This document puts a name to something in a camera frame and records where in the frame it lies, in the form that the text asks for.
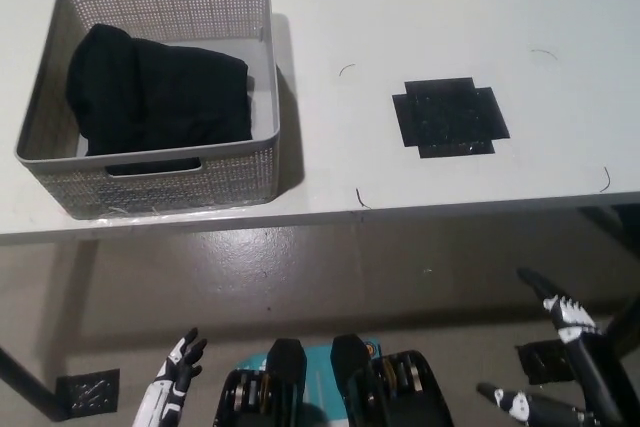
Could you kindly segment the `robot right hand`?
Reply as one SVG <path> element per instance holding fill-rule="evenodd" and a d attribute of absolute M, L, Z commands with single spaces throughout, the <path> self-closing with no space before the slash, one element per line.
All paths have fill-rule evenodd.
<path fill-rule="evenodd" d="M 574 378 L 580 384 L 585 407 L 575 406 L 524 391 L 505 390 L 487 382 L 476 391 L 523 426 L 626 426 L 628 415 L 617 403 L 613 352 L 595 321 L 579 301 L 542 274 L 526 268 L 517 271 L 543 308 L 557 331 Z"/>

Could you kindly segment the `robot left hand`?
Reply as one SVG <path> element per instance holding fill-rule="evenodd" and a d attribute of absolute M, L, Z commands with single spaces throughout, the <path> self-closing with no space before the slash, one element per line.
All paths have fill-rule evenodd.
<path fill-rule="evenodd" d="M 190 329 L 172 348 L 147 387 L 133 427 L 172 427 L 180 423 L 192 380 L 203 370 L 198 364 L 207 340 Z"/>

